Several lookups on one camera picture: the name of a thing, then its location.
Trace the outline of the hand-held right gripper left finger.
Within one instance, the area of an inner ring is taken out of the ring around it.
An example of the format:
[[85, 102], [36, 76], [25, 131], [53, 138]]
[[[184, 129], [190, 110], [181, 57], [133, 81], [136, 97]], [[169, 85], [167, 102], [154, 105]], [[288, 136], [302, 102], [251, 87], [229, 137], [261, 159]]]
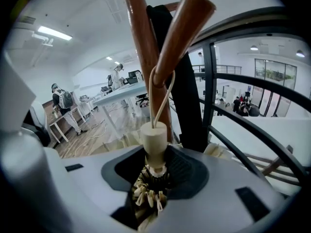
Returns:
[[137, 220], [130, 202], [141, 146], [92, 156], [61, 159], [44, 148], [47, 188], [44, 227], [50, 233], [135, 233]]

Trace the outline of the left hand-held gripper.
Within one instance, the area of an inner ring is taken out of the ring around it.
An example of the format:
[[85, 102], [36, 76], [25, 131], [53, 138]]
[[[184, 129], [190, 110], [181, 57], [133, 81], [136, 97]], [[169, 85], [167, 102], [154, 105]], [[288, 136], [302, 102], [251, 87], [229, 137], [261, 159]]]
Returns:
[[33, 93], [0, 59], [0, 231], [69, 233], [70, 217], [52, 181], [41, 143], [23, 134]]

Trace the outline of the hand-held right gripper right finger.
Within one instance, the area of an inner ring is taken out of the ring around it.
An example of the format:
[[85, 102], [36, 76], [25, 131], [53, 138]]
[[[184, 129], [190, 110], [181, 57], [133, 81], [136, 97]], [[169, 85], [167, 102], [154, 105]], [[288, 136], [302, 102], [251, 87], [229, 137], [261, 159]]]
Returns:
[[254, 224], [236, 189], [248, 187], [269, 211], [284, 204], [283, 196], [266, 181], [232, 160], [193, 150], [178, 150], [209, 171], [207, 184], [191, 199], [170, 200], [155, 220], [157, 233], [234, 233]]

